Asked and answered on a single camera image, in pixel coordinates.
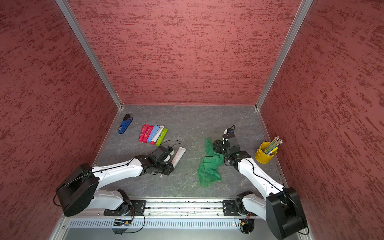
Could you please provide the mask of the green microfiber cloth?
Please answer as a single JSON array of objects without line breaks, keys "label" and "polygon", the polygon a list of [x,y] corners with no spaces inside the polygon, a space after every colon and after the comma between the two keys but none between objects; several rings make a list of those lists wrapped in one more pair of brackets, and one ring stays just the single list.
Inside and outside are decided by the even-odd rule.
[{"label": "green microfiber cloth", "polygon": [[219,167],[224,164],[224,155],[214,151],[211,138],[205,140],[205,153],[197,172],[199,184],[203,188],[221,181]]}]

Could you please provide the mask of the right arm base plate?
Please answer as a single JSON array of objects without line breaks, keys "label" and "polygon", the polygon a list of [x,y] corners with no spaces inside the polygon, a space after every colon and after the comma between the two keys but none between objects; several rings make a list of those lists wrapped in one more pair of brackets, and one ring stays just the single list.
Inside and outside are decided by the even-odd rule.
[{"label": "right arm base plate", "polygon": [[260,199],[245,199],[240,201],[223,201],[223,212],[226,217],[245,218],[252,216],[266,218],[266,202]]}]

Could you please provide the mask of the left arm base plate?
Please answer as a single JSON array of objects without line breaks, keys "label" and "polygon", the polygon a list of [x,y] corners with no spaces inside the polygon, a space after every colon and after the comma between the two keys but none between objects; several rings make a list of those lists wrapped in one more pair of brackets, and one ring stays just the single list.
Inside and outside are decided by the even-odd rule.
[{"label": "left arm base plate", "polygon": [[133,200],[124,201],[116,210],[104,210],[104,216],[133,216],[136,213],[142,214],[145,210],[147,201]]}]

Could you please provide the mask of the blue toothpaste tube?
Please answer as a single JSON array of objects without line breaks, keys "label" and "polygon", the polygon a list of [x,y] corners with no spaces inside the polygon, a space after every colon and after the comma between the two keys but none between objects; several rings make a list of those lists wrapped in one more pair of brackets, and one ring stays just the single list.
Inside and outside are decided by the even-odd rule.
[{"label": "blue toothpaste tube", "polygon": [[153,128],[152,128],[152,131],[147,139],[147,142],[150,143],[152,141],[152,139],[154,138],[154,136],[156,135],[157,131],[159,130],[160,126],[158,125],[154,125]]}]

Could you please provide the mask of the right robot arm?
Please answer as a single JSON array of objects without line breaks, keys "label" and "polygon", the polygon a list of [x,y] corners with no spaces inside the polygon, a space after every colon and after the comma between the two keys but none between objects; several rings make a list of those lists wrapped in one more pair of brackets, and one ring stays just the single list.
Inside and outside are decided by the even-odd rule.
[{"label": "right robot arm", "polygon": [[252,215],[267,222],[272,234],[283,240],[308,229],[308,221],[298,192],[286,188],[265,173],[246,151],[238,145],[234,129],[226,129],[222,140],[214,142],[214,151],[224,156],[225,162],[244,175],[262,195],[250,191],[237,195],[235,201],[226,201],[225,210],[243,216],[241,232],[249,234],[255,226]]}]

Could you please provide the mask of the white tube pink cap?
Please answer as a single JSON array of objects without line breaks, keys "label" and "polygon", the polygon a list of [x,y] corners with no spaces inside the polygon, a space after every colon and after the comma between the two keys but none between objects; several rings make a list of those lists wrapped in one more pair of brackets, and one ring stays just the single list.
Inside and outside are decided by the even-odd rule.
[{"label": "white tube pink cap", "polygon": [[152,138],[150,144],[155,145],[156,141],[158,140],[159,136],[161,135],[161,132],[163,131],[164,126],[159,126],[158,130],[156,131],[154,137]]}]

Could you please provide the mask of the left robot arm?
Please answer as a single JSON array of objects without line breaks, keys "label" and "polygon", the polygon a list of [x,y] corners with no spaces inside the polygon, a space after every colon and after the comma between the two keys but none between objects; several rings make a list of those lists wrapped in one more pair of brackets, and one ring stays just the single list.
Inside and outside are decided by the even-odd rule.
[{"label": "left robot arm", "polygon": [[102,167],[82,164],[56,188],[54,205],[61,207],[66,217],[90,209],[103,209],[106,216],[132,215],[134,207],[125,191],[107,191],[103,187],[145,174],[168,176],[180,159],[174,155],[172,147],[160,146],[149,155],[139,155],[118,164]]}]

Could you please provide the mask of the lime green toothpaste tube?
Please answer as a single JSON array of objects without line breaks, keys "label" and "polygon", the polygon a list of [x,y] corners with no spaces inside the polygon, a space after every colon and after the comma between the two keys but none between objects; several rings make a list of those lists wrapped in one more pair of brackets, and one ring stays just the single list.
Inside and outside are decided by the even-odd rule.
[{"label": "lime green toothpaste tube", "polygon": [[160,136],[158,137],[157,141],[156,141],[156,146],[160,146],[167,134],[169,129],[163,129],[160,133]]}]

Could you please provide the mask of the white tube orange cap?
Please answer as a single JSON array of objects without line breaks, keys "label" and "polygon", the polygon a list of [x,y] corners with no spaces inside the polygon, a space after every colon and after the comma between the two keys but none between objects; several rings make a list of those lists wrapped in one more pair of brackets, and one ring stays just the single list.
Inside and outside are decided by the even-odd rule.
[{"label": "white tube orange cap", "polygon": [[181,160],[182,156],[186,152],[186,149],[183,147],[179,147],[178,151],[176,152],[175,156],[173,157],[172,160],[172,166],[175,168],[178,164],[178,162]]}]

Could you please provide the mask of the pink toothpaste tube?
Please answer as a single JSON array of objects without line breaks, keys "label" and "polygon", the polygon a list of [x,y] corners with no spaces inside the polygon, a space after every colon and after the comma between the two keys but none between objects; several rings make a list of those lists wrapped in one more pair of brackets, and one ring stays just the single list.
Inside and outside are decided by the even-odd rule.
[{"label": "pink toothpaste tube", "polygon": [[153,131],[154,126],[148,126],[143,137],[143,143],[147,143],[149,136]]},{"label": "pink toothpaste tube", "polygon": [[143,125],[142,126],[142,130],[141,130],[141,133],[140,133],[140,136],[139,136],[139,142],[143,142],[143,139],[144,139],[144,136],[147,132],[147,129],[148,129],[149,125]]}]

